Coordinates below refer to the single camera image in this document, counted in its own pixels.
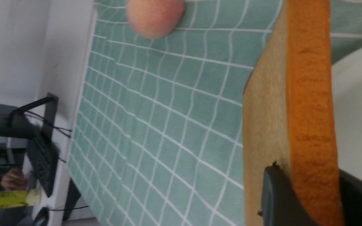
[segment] peach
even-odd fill
[[[167,36],[184,13],[183,0],[128,0],[127,19],[139,35],[157,39]]]

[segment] black monitor stand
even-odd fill
[[[33,125],[27,120],[24,113],[44,104],[46,104],[44,118],[53,125],[57,113],[58,97],[51,93],[48,93],[46,97],[40,100],[34,101],[22,107],[0,104],[0,136],[33,139]],[[52,131],[52,126],[49,126],[47,123],[43,123],[42,132],[47,139],[51,139]]]
[[[39,129],[27,120],[25,113],[44,104],[43,126]],[[53,193],[58,164],[59,149],[51,141],[57,108],[58,97],[51,93],[22,107],[0,104],[0,136],[27,139],[27,157],[48,197]]]

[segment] bread slice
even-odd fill
[[[288,0],[243,96],[246,225],[262,226],[263,169],[277,161],[309,215],[342,226],[328,0]]]

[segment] desk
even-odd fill
[[[93,1],[91,0],[52,0],[44,46],[44,75],[35,100],[51,92],[59,97],[55,125],[73,129],[78,109],[78,98],[89,58],[89,49],[94,33]],[[43,115],[44,108],[32,110]],[[54,131],[52,141],[59,147],[59,157],[66,160],[70,149],[70,139]],[[31,165],[25,158],[23,171],[30,172]],[[66,164],[58,161],[54,190],[51,197],[43,193],[41,204],[33,209],[33,217],[43,206],[63,208],[66,202],[70,176]],[[82,209],[83,217],[87,210]],[[48,226],[60,226],[63,212],[51,212]]]
[[[36,109],[34,112],[42,113],[43,109],[42,108]],[[31,122],[36,123],[36,124],[40,123],[40,122],[37,122],[34,120],[31,120]],[[56,117],[56,126],[71,128],[70,124],[66,120],[64,120],[63,117],[60,117],[60,116]],[[69,153],[70,139],[68,139],[61,133],[54,131],[52,140],[55,143],[55,145],[59,148],[59,150],[61,151],[59,153],[59,157],[61,159],[65,160]],[[26,156],[24,163],[23,163],[23,173],[25,175],[27,175],[30,173],[31,170],[32,170],[31,164],[29,162],[29,159]],[[45,206],[47,206],[51,209],[63,209],[65,206],[66,196],[68,193],[69,181],[70,181],[70,176],[68,174],[68,170],[66,169],[66,164],[62,161],[58,161],[56,178],[55,178],[55,182],[54,182],[54,190],[53,190],[53,194],[50,197],[46,196],[46,193],[42,189],[41,184],[39,182],[37,182],[36,187],[42,189],[43,193],[42,193],[42,199],[41,199],[40,205],[35,206],[33,208],[32,218],[35,218],[37,213],[40,211],[40,209]],[[82,219],[94,217],[92,212],[88,208],[79,210],[78,212],[82,213],[81,214]],[[50,212],[50,221],[48,223],[48,226],[61,225],[62,217],[63,217],[63,211]]]

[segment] white wall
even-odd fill
[[[0,103],[18,106],[34,99],[43,71],[50,3],[0,0]]]
[[[58,114],[65,119],[76,111],[93,33],[92,19],[93,0],[52,0],[38,96],[47,92],[57,95]]]

